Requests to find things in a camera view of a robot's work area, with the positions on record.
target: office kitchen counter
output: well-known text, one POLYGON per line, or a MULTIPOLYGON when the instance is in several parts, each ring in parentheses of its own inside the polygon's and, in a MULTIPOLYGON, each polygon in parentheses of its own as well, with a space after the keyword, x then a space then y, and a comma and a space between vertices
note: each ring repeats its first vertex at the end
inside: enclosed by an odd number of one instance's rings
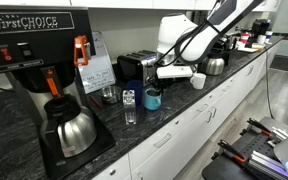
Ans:
MULTIPOLYGON (((267 49, 282 38, 272 37, 272 45, 266 46, 267 49)), ((232 52, 224 73, 207 76, 202 90, 193 89, 188 79, 174 83, 164 92, 158 110, 149 111, 143 106, 137 108, 136 125, 125 124, 122 102, 103 105, 101 109, 91 103, 95 114, 116 140, 116 145, 66 179, 91 179, 263 53, 232 52)), ((89 96, 102 105, 96 93, 89 96)), ((33 121, 19 98, 12 93, 0 93, 0 179, 46 179, 33 121)))

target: blue mug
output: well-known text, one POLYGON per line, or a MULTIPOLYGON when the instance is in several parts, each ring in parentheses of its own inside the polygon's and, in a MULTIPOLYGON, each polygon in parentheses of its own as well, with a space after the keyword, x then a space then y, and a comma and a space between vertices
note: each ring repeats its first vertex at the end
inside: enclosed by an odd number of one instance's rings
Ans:
POLYGON ((154 88, 146 89, 144 94, 144 106, 149 110, 156 110, 161 107, 162 93, 154 88))

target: small bottle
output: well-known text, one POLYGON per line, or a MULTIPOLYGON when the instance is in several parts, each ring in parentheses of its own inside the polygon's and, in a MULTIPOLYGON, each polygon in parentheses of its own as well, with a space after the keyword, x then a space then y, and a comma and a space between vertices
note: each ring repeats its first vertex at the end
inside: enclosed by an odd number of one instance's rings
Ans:
POLYGON ((126 124, 136 124, 135 91, 123 91, 123 104, 126 124))

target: coffee brewer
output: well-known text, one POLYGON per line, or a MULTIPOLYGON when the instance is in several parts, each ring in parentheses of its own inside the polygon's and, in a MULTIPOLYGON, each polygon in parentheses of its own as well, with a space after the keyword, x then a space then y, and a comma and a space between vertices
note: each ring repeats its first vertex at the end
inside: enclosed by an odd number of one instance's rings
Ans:
POLYGON ((0 73, 36 125, 50 179, 65 177, 114 145, 90 111, 76 68, 91 55, 87 8, 0 6, 0 73))

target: toaster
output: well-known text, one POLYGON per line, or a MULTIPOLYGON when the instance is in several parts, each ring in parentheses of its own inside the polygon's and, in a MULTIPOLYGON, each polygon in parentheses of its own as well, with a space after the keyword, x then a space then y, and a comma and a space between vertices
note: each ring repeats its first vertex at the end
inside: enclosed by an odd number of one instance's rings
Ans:
POLYGON ((156 52, 142 50, 118 56, 117 68, 119 79, 122 81, 140 80, 143 86, 148 85, 148 77, 156 74, 156 52))

